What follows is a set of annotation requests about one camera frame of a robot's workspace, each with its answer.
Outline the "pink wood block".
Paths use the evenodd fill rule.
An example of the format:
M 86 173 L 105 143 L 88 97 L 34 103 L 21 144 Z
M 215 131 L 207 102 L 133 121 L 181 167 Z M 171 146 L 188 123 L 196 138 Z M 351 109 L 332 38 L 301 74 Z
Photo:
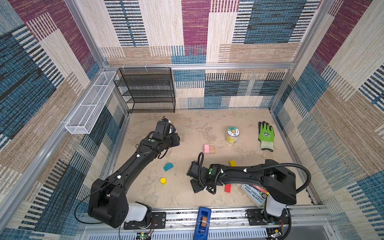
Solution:
M 210 145 L 209 144 L 205 144 L 204 145 L 204 154 L 209 154 L 210 153 Z

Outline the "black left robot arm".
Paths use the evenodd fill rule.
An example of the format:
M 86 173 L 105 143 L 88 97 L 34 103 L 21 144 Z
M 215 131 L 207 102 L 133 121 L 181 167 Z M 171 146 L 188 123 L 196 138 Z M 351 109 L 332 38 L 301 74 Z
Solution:
M 141 140 L 135 153 L 112 175 L 97 179 L 91 187 L 88 215 L 110 227 L 127 221 L 130 207 L 126 194 L 142 170 L 162 151 L 180 145 L 180 137 L 171 122 L 164 118 L 156 129 Z

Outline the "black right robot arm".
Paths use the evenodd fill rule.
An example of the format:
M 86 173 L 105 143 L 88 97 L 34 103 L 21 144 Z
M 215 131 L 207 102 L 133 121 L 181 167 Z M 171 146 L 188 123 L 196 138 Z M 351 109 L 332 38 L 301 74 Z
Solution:
M 288 167 L 300 168 L 297 164 L 279 164 L 270 159 L 264 164 L 250 167 L 211 164 L 205 168 L 202 164 L 202 160 L 194 161 L 187 171 L 187 176 L 193 178 L 191 185 L 195 193 L 206 190 L 214 195 L 218 185 L 260 186 L 269 193 L 264 210 L 266 216 L 280 217 L 287 205 L 297 203 L 297 193 L 306 187 L 297 188 L 296 175 L 288 170 Z

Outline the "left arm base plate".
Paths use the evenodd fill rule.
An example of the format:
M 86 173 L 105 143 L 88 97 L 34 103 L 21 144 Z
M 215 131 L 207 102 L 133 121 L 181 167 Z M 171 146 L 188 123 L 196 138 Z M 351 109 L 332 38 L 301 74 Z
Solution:
M 164 229 L 166 227 L 166 212 L 151 212 L 142 221 L 130 221 L 124 223 L 124 230 L 150 230 L 152 228 Z

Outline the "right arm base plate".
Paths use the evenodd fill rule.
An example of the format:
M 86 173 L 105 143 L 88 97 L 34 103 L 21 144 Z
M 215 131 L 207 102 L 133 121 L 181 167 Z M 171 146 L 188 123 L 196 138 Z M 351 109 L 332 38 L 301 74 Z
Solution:
M 246 210 L 245 217 L 248 219 L 250 226 L 261 225 L 279 225 L 289 224 L 291 217 L 287 213 L 287 209 L 284 209 L 281 216 L 275 217 L 267 214 L 264 209 L 248 209 Z

